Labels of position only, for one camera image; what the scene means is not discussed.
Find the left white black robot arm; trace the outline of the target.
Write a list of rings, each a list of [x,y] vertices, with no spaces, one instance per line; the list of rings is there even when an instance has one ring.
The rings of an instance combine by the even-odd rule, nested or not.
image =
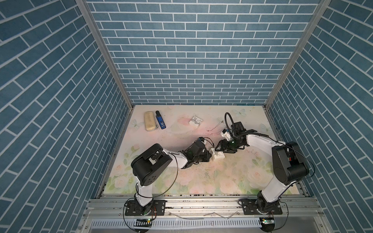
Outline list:
[[[131,163],[136,178],[135,203],[140,207],[148,207],[153,201],[153,183],[168,168],[188,169],[193,165],[207,163],[211,153],[206,143],[212,143],[204,137],[199,137],[191,146],[179,152],[164,149],[155,143]]]

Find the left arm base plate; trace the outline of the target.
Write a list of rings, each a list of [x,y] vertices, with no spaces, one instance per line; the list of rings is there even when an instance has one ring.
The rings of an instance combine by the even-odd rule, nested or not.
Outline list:
[[[147,205],[141,206],[137,199],[128,200],[124,210],[125,216],[163,216],[166,208],[166,200],[153,200]]]

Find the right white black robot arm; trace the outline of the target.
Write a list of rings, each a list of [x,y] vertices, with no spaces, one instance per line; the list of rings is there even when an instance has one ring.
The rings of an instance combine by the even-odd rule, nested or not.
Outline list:
[[[306,158],[295,142],[281,142],[259,133],[246,130],[241,122],[235,122],[221,132],[221,140],[213,153],[236,153],[244,147],[256,147],[272,157],[274,177],[257,195],[257,204],[274,204],[294,183],[309,174]]]

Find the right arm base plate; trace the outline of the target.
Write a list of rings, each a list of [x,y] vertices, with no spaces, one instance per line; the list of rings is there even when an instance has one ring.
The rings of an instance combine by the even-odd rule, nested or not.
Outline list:
[[[238,204],[242,207],[245,215],[282,215],[283,211],[279,201],[268,203],[264,199],[239,199]]]

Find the white jewelry box base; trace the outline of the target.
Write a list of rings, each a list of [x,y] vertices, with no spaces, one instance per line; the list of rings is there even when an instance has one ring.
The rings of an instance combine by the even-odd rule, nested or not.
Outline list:
[[[212,155],[212,157],[211,157],[212,161],[218,161],[218,160],[221,160],[221,159],[225,158],[225,155],[222,151],[215,151],[214,148],[210,148],[209,152]]]

